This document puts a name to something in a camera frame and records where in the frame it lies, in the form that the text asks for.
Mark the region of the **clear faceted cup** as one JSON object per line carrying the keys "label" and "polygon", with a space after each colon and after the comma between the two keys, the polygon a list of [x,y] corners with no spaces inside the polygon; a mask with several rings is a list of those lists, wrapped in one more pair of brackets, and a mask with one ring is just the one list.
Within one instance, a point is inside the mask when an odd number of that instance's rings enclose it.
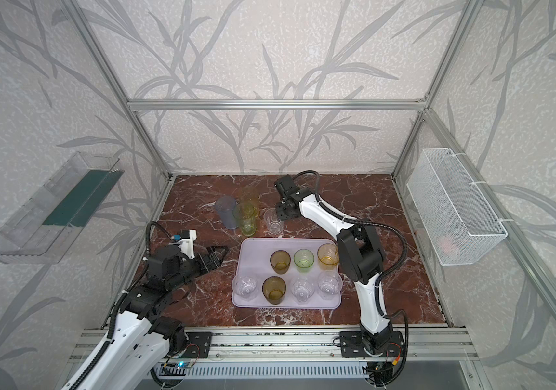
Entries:
{"label": "clear faceted cup", "polygon": [[322,271],[317,278],[318,292],[326,301],[340,297],[342,286],[343,281],[336,271]]}
{"label": "clear faceted cup", "polygon": [[232,295],[238,300],[250,301],[258,295],[258,278],[236,275],[232,281]]}
{"label": "clear faceted cup", "polygon": [[284,231],[284,222],[279,220],[276,209],[268,208],[263,214],[263,221],[268,234],[273,237],[281,237]]}
{"label": "clear faceted cup", "polygon": [[315,286],[306,277],[299,276],[291,281],[289,291],[291,292],[295,301],[298,304],[303,305],[309,302],[315,295]]}

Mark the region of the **amber dimpled cup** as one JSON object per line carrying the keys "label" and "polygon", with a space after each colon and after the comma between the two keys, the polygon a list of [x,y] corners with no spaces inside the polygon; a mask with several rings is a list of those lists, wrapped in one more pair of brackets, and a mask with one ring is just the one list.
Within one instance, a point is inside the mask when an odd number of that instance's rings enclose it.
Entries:
{"label": "amber dimpled cup", "polygon": [[276,274],[284,275],[287,271],[289,271],[291,256],[284,250],[277,250],[271,255],[270,264]]}
{"label": "amber dimpled cup", "polygon": [[272,305],[279,305],[285,298],[286,282],[279,276],[271,276],[263,281],[262,292]]}

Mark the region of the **small green plastic cup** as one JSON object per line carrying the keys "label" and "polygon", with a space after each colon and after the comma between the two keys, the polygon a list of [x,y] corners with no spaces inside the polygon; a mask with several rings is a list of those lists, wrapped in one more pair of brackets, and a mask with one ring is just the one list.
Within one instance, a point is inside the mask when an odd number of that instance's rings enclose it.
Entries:
{"label": "small green plastic cup", "polygon": [[315,264],[315,255],[308,249],[300,249],[294,254],[294,264],[300,273],[308,273]]}

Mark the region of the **yellow transparent plastic cup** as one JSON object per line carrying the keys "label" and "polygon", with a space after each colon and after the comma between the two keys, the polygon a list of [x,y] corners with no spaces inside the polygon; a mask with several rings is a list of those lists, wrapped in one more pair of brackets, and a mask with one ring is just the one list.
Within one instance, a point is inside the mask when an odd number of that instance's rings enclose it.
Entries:
{"label": "yellow transparent plastic cup", "polygon": [[320,268],[323,271],[331,271],[338,267],[340,263],[338,247],[335,244],[323,244],[317,250],[317,257]]}

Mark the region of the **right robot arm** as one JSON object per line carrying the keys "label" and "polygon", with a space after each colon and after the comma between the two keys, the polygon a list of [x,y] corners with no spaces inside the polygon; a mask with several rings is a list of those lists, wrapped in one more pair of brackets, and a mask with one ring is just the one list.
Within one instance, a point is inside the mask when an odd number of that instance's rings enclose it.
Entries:
{"label": "right robot arm", "polygon": [[343,273],[357,290],[360,326],[364,340],[378,347],[390,340],[393,326],[385,318],[384,295],[377,279],[383,271],[385,252],[374,227],[356,221],[308,190],[282,195],[276,204],[280,220],[304,217],[318,224],[336,241]]}

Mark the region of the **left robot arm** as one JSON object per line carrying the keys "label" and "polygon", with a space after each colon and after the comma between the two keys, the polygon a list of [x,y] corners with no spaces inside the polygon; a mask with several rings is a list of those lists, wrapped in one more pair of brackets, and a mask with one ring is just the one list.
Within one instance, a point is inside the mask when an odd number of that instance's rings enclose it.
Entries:
{"label": "left robot arm", "polygon": [[145,280],[122,293],[107,333],[65,389],[133,389],[163,358],[187,351],[185,325],[163,312],[173,292],[218,269],[229,248],[209,246],[195,256],[192,251],[193,245],[179,241],[146,258]]}

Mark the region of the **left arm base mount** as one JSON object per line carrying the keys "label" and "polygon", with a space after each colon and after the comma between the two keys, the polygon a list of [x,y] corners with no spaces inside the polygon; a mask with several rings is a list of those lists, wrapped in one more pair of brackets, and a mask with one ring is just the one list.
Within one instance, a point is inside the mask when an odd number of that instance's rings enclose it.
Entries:
{"label": "left arm base mount", "polygon": [[192,331],[187,334],[185,348],[177,354],[180,359],[205,359],[208,358],[213,333],[210,331]]}

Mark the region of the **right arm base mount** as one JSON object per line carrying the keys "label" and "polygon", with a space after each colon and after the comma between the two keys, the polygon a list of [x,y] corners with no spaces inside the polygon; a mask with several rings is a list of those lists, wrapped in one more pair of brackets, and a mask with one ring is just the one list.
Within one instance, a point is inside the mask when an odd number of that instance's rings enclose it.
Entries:
{"label": "right arm base mount", "polygon": [[397,330],[385,330],[373,336],[365,331],[341,331],[338,346],[343,358],[400,358],[405,342]]}

